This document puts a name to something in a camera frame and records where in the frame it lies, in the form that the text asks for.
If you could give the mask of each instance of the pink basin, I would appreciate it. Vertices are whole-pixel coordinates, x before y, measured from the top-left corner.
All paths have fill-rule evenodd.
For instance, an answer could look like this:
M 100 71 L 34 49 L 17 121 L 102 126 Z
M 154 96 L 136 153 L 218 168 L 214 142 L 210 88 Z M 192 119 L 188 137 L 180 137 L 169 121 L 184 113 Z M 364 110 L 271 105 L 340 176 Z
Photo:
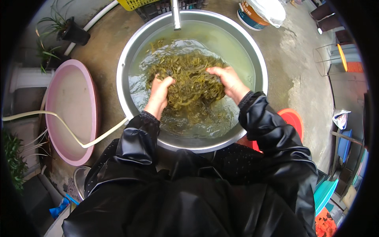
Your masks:
M 83 144 L 97 137 L 97 103 L 95 84 L 83 63 L 70 59 L 58 67 L 47 89 L 45 110 L 58 114 Z M 75 166 L 87 162 L 94 146 L 82 148 L 53 115 L 46 115 L 46 125 L 51 142 L 63 160 Z

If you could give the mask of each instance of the white plastic bag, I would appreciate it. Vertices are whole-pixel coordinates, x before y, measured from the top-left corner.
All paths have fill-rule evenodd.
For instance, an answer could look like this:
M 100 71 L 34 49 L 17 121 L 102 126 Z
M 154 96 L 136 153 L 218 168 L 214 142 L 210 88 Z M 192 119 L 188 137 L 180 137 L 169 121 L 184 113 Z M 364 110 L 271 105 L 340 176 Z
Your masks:
M 284 7 L 278 0 L 246 0 L 258 16 L 279 28 L 285 19 Z
M 341 130 L 346 128 L 346 124 L 348 121 L 348 113 L 349 110 L 336 110 L 333 115 L 333 122 L 339 127 Z

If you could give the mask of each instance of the metal stool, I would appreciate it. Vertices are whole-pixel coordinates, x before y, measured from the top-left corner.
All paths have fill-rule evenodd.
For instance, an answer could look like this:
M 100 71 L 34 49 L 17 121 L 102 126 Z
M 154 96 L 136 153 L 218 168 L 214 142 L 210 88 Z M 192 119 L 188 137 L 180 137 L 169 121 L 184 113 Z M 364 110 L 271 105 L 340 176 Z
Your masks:
M 325 47 L 328 47 L 328 46 L 335 46 L 337 45 L 337 48 L 338 48 L 338 52 L 340 53 L 340 57 L 341 57 L 341 61 L 342 61 L 342 65 L 343 65 L 343 69 L 345 70 L 344 72 L 337 72 L 337 73 L 332 73 L 330 74 L 329 72 L 325 72 L 325 62 L 328 62 L 328 61 L 332 61 L 332 60 L 335 60 L 336 58 L 333 58 L 333 59 L 327 59 L 327 60 L 323 60 L 322 56 L 321 56 L 321 53 L 319 51 L 319 49 L 322 49 L 322 48 L 325 48 Z M 316 59 L 316 54 L 315 52 L 318 53 L 319 55 L 319 59 L 321 59 L 321 61 L 319 61 L 319 59 Z M 329 76 L 329 75 L 335 75 L 335 74 L 340 74 L 340 73 L 345 73 L 348 71 L 348 65 L 346 63 L 346 58 L 345 58 L 345 54 L 343 53 L 342 51 L 342 48 L 340 46 L 340 44 L 337 44 L 337 43 L 334 43 L 334 44 L 328 44 L 328 45 L 325 45 L 325 46 L 322 46 L 322 47 L 319 47 L 319 48 L 316 48 L 316 49 L 313 49 L 313 60 L 315 61 L 315 64 L 316 64 L 316 67 L 317 67 L 317 71 L 318 73 L 320 73 L 320 75 L 322 77 L 325 77 L 325 76 Z

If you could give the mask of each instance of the yellow plastic crate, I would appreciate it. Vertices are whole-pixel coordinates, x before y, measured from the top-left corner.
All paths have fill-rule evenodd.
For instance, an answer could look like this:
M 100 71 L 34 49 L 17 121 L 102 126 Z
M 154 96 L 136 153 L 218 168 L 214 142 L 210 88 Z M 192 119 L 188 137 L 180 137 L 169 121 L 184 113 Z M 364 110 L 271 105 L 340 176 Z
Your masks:
M 142 7 L 143 5 L 156 2 L 158 0 L 117 0 L 127 11 L 132 11 L 136 8 Z

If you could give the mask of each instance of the black plant pot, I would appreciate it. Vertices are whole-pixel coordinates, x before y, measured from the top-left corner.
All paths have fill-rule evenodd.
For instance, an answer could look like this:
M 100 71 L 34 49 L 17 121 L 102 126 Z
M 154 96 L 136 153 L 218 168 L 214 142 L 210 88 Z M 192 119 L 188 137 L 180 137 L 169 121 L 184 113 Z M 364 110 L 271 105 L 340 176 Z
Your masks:
M 66 55 L 59 55 L 59 54 L 56 54 L 57 57 L 59 57 L 59 59 L 55 58 L 55 57 L 50 57 L 49 60 L 46 62 L 46 67 L 45 69 L 46 70 L 51 70 L 51 69 L 57 69 L 63 62 L 71 59 L 70 56 L 66 56 Z
M 58 32 L 56 39 L 71 41 L 79 45 L 86 45 L 91 35 L 83 30 L 78 24 L 74 22 L 74 17 L 67 20 L 67 29 L 65 31 Z

